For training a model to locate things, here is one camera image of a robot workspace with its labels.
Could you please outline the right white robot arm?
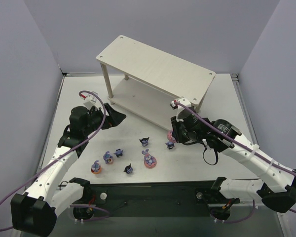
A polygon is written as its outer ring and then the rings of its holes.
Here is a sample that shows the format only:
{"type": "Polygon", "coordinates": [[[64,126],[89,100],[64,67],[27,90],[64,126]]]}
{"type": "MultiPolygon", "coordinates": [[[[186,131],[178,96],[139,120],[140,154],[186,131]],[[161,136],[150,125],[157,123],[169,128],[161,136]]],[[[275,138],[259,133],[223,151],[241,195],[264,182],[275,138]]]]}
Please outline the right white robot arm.
{"type": "Polygon", "coordinates": [[[228,156],[257,176],[252,180],[216,179],[212,190],[225,199],[255,200],[285,213],[296,203],[296,169],[276,162],[226,120],[200,121],[187,110],[181,119],[171,117],[172,136],[184,145],[202,144],[206,150],[228,156]]]}

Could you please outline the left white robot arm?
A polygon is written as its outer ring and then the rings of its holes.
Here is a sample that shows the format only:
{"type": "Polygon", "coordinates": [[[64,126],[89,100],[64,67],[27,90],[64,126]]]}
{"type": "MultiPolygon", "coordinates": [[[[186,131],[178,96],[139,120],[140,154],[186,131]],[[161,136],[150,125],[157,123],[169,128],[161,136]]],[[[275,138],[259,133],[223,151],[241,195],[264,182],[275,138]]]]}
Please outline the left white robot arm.
{"type": "Polygon", "coordinates": [[[40,237],[50,235],[57,217],[73,202],[83,196],[80,184],[63,189],[64,194],[56,194],[56,188],[69,168],[81,156],[88,144],[90,134],[96,134],[120,125],[126,115],[114,110],[108,103],[104,109],[95,106],[78,106],[71,110],[70,123],[64,129],[54,155],[35,181],[23,194],[15,194],[10,202],[12,226],[14,229],[40,237]]]}

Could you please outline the purple bunny with red cake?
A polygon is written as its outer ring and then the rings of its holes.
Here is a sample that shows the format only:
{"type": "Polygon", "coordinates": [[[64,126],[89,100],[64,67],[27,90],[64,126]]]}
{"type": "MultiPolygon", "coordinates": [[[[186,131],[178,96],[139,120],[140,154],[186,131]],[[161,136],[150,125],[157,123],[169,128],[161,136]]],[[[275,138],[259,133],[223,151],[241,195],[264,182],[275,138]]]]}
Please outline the purple bunny with red cake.
{"type": "Polygon", "coordinates": [[[113,164],[113,156],[110,154],[109,151],[105,152],[103,155],[103,160],[105,161],[105,164],[113,164]]]}

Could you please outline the large bunny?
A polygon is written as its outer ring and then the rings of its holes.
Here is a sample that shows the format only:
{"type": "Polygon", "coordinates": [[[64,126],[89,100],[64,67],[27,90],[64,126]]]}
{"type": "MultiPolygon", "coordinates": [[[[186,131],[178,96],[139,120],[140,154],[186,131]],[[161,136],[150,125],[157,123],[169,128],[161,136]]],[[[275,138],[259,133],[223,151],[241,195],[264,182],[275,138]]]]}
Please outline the large bunny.
{"type": "Polygon", "coordinates": [[[144,165],[146,168],[154,168],[157,165],[157,160],[149,153],[149,149],[142,151],[144,155],[144,165]]]}

